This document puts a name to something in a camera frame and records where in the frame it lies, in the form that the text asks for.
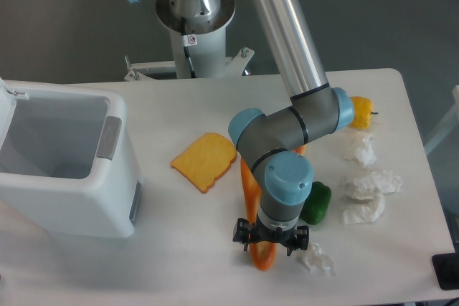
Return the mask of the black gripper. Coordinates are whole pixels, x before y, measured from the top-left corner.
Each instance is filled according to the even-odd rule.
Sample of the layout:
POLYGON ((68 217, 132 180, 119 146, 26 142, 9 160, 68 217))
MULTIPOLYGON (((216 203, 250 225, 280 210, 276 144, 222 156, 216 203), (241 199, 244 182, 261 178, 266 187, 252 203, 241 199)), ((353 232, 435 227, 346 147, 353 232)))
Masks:
POLYGON ((248 250, 252 239, 255 242, 272 242, 282 244, 287 249, 289 257, 294 251, 306 251, 309 246, 309 226, 300 225, 296 228, 283 230, 280 227, 269 229, 262 222, 257 221, 253 230, 253 224, 247 219, 238 218, 233 229, 232 241, 243 246, 243 250, 248 250))

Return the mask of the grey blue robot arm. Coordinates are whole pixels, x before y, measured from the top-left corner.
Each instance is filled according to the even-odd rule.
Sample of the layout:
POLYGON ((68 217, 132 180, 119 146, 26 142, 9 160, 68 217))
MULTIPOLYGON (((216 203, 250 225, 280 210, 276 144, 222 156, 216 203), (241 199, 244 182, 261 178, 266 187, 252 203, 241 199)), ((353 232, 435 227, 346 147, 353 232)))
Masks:
MULTIPOLYGON (((237 221, 234 241, 305 250, 309 230, 298 218, 313 169, 294 150, 346 127, 354 106, 344 90, 329 85, 298 0, 253 1, 291 104, 272 115, 246 109, 229 124, 229 136, 261 189, 255 218, 237 221)), ((235 0, 156 0, 156 13, 170 33, 177 77, 230 74, 225 29, 235 0)))

